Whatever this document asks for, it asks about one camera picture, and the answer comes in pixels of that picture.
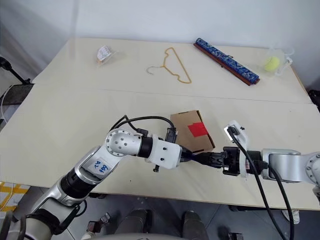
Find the wire coat hanger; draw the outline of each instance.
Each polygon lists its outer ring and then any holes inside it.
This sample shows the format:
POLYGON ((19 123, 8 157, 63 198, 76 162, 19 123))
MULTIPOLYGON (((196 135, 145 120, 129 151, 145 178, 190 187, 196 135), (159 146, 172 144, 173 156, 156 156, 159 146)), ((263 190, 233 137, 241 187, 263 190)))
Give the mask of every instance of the wire coat hanger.
POLYGON ((185 66, 184 66, 183 63, 181 62, 181 60, 180 60, 180 58, 179 58, 176 50, 175 50, 173 47, 169 47, 169 48, 167 48, 167 49, 164 51, 164 53, 165 53, 165 57, 164 57, 164 59, 163 59, 163 64, 162 64, 162 66, 150 66, 150 67, 148 67, 148 68, 146 69, 146 72, 147 72, 148 74, 154 75, 152 72, 149 71, 150 68, 156 68, 156 69, 164 68, 164 69, 166 69, 171 75, 176 76, 176 77, 177 77, 177 80, 178 80, 179 82, 181 82, 181 83, 183 83, 183 84, 191 84, 191 83, 192 83, 191 78, 189 77, 189 74, 187 73, 187 70, 185 69, 185 66), (187 76, 187 78, 189 79, 189 81, 182 81, 182 80, 180 79, 180 75, 179 75, 179 74, 173 73, 173 72, 166 66, 166 60, 167 60, 167 58, 169 57, 168 50, 170 50, 170 49, 173 51, 174 55, 175 55, 176 58, 178 59, 180 65, 181 65, 181 67, 183 68, 184 73, 185 73, 185 75, 187 76))

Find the red label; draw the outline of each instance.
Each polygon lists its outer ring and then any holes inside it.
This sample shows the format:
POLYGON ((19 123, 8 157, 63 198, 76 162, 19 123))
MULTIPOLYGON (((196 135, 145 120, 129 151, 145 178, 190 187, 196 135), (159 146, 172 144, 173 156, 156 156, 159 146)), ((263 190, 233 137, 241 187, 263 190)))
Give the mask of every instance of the red label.
POLYGON ((203 122, 193 123, 192 125, 189 125, 188 128, 194 137, 200 137, 208 134, 203 122))

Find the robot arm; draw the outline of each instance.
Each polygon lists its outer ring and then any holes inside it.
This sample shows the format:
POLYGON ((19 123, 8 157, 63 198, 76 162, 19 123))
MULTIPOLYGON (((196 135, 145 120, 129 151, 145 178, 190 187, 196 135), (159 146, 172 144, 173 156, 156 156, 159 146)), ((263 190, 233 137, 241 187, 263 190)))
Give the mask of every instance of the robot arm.
MULTIPOLYGON (((291 149, 263 149, 262 151, 247 150, 248 137, 245 129, 236 121, 231 121, 224 129, 231 141, 227 129, 232 128, 234 137, 243 146, 251 157, 258 174, 266 180, 275 181, 270 168, 274 169, 286 183, 314 184, 314 194, 320 202, 320 152, 301 154, 291 149)), ((223 152, 204 152, 190 157, 204 165, 214 168, 223 168, 223 174, 246 177, 253 174, 248 160, 238 147, 225 146, 223 152)))
POLYGON ((126 129, 113 129, 101 146, 90 150, 47 190, 34 204, 32 213, 8 232, 7 239, 19 239, 23 226, 25 236, 33 240, 49 240, 52 235, 62 233, 77 216, 80 203, 126 155, 142 157, 156 166, 173 169, 178 166, 181 153, 182 148, 178 144, 161 140, 156 135, 135 135, 126 129))

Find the cardboard box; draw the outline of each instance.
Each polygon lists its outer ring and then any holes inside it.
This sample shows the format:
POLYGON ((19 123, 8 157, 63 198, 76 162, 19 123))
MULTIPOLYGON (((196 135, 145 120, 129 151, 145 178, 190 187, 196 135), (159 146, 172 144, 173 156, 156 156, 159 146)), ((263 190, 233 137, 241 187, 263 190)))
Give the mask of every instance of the cardboard box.
POLYGON ((172 114, 170 120, 178 131, 175 143, 193 153, 210 152, 215 148, 198 110, 172 114))

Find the gray floor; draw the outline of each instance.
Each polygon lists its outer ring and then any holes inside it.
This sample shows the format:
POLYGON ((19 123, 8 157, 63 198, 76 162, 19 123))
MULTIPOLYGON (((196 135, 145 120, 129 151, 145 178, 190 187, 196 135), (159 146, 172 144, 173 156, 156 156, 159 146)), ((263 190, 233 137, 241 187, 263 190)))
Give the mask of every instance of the gray floor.
MULTIPOLYGON (((34 201, 43 194, 45 188, 32 187, 23 197, 15 216, 19 218, 34 201)), ((89 198, 86 212, 73 220, 68 229, 54 240, 79 240, 85 233, 89 221, 97 221, 108 212, 113 221, 101 234, 112 234, 119 222, 134 209, 150 209, 153 212, 152 233, 180 236, 181 216, 187 210, 199 214, 211 240, 224 240, 226 231, 243 233, 245 240, 277 240, 278 233, 266 211, 232 212, 227 205, 192 202, 174 199, 138 197, 128 195, 106 195, 104 199, 89 198)), ((289 224, 279 210, 273 214, 281 229, 288 235, 289 224)), ((295 226, 296 240, 319 239, 320 211, 300 211, 301 222, 295 226)))

